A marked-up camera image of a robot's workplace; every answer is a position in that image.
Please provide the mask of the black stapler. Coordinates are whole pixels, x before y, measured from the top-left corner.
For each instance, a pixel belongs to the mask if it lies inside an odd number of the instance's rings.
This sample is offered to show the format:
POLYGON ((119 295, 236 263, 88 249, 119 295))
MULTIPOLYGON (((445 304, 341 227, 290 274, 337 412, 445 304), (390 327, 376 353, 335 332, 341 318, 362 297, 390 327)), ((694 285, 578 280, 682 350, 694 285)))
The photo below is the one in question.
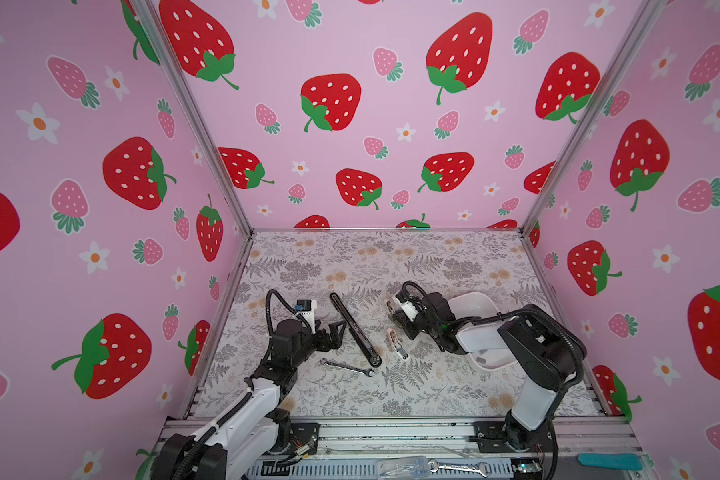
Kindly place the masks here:
POLYGON ((344 319, 347 327, 350 330, 350 333, 357 343, 358 347, 360 348, 361 352, 365 356, 366 360, 369 362, 369 364, 374 367, 378 368, 382 365, 382 358, 379 355, 379 353, 375 350, 373 344, 369 340, 369 338, 365 335, 365 333, 362 331, 354 317, 350 314, 344 303, 342 302, 340 296, 335 293, 331 292, 329 294, 329 299, 334 306, 334 308, 338 311, 338 313, 342 316, 344 319))

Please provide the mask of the pink mini stapler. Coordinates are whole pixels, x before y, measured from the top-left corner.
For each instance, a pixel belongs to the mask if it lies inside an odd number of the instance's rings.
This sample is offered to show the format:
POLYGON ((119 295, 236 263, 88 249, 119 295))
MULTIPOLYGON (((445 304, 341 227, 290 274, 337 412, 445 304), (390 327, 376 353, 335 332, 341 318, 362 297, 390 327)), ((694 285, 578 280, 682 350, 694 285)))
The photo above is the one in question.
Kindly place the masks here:
POLYGON ((398 355, 398 357, 403 361, 408 361, 410 359, 410 355, 405 350, 397 332, 393 328, 389 328, 387 330, 387 338, 392 350, 398 355))

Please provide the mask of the white plastic tray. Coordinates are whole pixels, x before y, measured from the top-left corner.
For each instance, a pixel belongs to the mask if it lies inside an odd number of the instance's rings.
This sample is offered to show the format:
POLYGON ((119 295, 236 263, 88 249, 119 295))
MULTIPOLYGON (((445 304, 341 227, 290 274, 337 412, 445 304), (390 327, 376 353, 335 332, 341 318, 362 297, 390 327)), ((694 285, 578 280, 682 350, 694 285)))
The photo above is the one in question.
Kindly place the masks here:
POLYGON ((471 368, 480 374, 496 372, 517 363, 514 354, 498 333, 502 321, 478 325, 477 321, 492 318, 499 311, 484 293, 470 292, 448 300, 456 320, 467 323, 457 328, 456 341, 471 368))

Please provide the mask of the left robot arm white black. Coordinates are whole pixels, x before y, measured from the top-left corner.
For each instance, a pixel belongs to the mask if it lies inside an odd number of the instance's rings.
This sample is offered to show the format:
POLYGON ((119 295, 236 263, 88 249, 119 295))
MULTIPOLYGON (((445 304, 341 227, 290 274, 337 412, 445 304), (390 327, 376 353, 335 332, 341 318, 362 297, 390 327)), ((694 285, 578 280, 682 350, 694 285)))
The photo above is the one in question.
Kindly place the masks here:
POLYGON ((309 302, 292 306, 275 289, 265 297, 265 320, 267 349, 245 378, 245 392, 192 434, 168 438, 153 464, 153 479, 240 479, 264 453, 288 446, 290 414, 280 404, 302 363, 317 351, 342 346, 346 323, 322 329, 309 302))

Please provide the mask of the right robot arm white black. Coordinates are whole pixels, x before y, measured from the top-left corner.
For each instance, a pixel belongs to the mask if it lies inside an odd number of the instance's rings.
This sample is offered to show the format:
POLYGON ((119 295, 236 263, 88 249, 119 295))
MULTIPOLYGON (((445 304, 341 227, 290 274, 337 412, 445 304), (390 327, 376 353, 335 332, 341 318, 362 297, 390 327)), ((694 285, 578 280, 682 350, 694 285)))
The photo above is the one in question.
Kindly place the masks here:
POLYGON ((502 313, 479 292, 451 299, 406 281, 387 301, 390 319, 413 340, 428 335, 440 350, 470 359, 478 370, 517 365, 525 380, 498 439, 525 452, 551 433, 567 392, 583 380, 582 341, 541 307, 527 304, 502 313))

